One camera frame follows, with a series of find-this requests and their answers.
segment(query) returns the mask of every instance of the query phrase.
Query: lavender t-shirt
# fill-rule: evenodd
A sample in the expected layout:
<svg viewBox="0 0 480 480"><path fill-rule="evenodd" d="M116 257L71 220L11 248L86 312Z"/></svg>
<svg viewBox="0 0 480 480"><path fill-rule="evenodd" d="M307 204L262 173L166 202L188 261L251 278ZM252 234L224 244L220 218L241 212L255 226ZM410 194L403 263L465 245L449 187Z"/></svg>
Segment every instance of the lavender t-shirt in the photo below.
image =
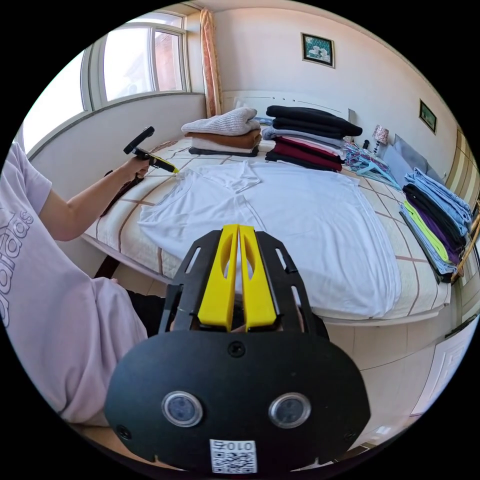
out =
<svg viewBox="0 0 480 480"><path fill-rule="evenodd" d="M0 314L50 406L68 422L106 426L111 375L147 332L127 291L91 279L48 233L38 215L51 188L14 143L0 179Z"/></svg>

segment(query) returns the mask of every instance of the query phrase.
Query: lamp shade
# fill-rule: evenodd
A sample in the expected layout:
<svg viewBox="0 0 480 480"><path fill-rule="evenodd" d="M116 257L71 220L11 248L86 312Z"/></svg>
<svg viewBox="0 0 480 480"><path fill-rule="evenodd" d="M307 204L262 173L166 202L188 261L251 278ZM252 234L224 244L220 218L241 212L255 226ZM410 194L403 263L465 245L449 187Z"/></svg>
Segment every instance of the lamp shade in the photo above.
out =
<svg viewBox="0 0 480 480"><path fill-rule="evenodd" d="M380 142L383 145L387 145L389 142L389 131L386 128L383 128L381 125L375 127L373 132L373 138Z"/></svg>

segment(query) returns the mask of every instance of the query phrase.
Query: lime green clothes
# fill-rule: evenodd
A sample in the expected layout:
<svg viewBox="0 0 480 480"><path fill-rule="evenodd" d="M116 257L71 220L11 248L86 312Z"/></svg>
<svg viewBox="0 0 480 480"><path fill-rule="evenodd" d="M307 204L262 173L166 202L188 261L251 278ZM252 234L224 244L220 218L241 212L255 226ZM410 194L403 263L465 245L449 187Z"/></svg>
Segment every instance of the lime green clothes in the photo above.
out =
<svg viewBox="0 0 480 480"><path fill-rule="evenodd" d="M432 231L427 227L425 222L423 221L422 217L419 215L415 207L413 207L408 200L403 202L405 208L407 209L408 213L410 214L411 219L415 222L421 232L425 235L427 240L431 243L431 246L435 249L438 253L440 258L447 263L451 263L449 259L449 254L447 253L446 248L444 247L443 243L435 236Z"/></svg>

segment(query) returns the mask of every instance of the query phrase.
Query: camera lens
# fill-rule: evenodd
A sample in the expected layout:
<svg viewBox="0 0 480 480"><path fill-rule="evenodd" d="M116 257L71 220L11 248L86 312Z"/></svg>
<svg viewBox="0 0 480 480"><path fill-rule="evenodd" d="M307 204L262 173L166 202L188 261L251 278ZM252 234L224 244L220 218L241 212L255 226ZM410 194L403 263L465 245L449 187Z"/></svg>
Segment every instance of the camera lens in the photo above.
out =
<svg viewBox="0 0 480 480"><path fill-rule="evenodd" d="M186 391L173 391L167 394L161 409L165 418L177 427L193 427L203 416L201 403Z"/></svg>
<svg viewBox="0 0 480 480"><path fill-rule="evenodd" d="M308 419L311 410L310 402L304 395L285 393L271 403L268 416L277 427L294 429Z"/></svg>

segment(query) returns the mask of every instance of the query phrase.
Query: qr code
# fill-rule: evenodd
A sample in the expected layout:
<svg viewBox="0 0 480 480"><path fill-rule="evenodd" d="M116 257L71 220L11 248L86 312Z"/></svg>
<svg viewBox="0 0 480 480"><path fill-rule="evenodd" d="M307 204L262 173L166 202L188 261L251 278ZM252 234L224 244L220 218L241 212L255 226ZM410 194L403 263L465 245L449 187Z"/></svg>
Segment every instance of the qr code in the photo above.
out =
<svg viewBox="0 0 480 480"><path fill-rule="evenodd" d="M257 473L257 451L254 441L210 440L210 454L213 473Z"/></svg>

